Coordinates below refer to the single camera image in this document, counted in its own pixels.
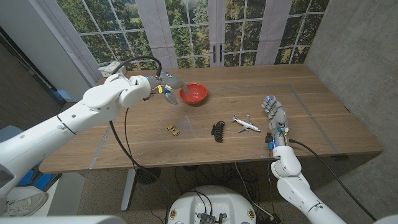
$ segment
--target white wall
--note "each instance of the white wall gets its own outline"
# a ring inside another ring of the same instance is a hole
[[[88,85],[29,1],[0,0],[0,26],[66,101],[82,99]]]

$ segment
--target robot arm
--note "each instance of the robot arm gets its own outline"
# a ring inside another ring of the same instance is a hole
[[[120,106],[132,107],[163,88],[169,88],[162,92],[166,100],[176,105],[177,100],[170,90],[180,87],[188,94],[184,82],[168,73],[130,79],[114,74],[104,85],[90,88],[71,108],[0,143],[0,212],[4,206],[1,202],[23,176],[77,134],[115,119]]]
[[[261,106],[268,114],[269,129],[276,146],[270,148],[277,159],[271,164],[271,171],[278,178],[280,195],[304,213],[312,223],[345,223],[312,192],[310,184],[301,173],[301,164],[293,148],[287,146],[289,127],[282,103],[276,97],[271,99],[267,96]]]

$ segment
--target wooden table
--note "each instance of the wooden table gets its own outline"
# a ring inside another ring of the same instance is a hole
[[[268,118],[261,103],[267,95],[277,96],[289,118],[292,139],[310,146],[321,156],[363,154],[381,151],[381,145],[305,65],[271,65],[167,70],[185,83],[201,83],[208,96],[201,106],[185,104],[175,93],[178,106],[162,95],[139,102],[127,117],[127,135],[132,156],[145,167],[214,164],[267,159],[264,138]],[[154,71],[128,75],[153,75]],[[114,121],[124,138],[125,108]],[[233,114],[247,114],[261,132],[238,133],[240,124],[230,123]],[[225,121],[224,141],[211,135],[213,124]],[[180,135],[173,136],[167,125]],[[311,156],[293,144],[299,157]],[[54,152],[40,165],[44,173],[83,170],[126,169],[131,161],[122,152],[108,123],[86,130]]]

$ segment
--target white toy airplane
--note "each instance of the white toy airplane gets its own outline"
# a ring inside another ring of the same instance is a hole
[[[238,119],[238,118],[236,117],[236,115],[234,114],[234,117],[232,118],[231,122],[234,122],[234,121],[236,121],[236,122],[238,122],[239,124],[242,124],[242,125],[243,125],[243,127],[238,131],[238,133],[241,133],[241,132],[244,131],[244,130],[249,131],[249,128],[250,128],[251,130],[255,130],[255,131],[260,132],[260,129],[259,129],[259,128],[257,128],[256,126],[254,126],[254,125],[252,125],[252,124],[250,123],[249,115],[248,115],[248,118],[246,119],[246,122],[244,122],[244,121]]]

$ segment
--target yellow toy car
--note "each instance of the yellow toy car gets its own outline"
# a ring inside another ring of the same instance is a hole
[[[168,129],[174,136],[178,136],[178,135],[180,134],[180,131],[177,130],[177,128],[175,128],[175,126],[172,125],[172,124],[169,124],[169,125],[167,126],[167,129]]]

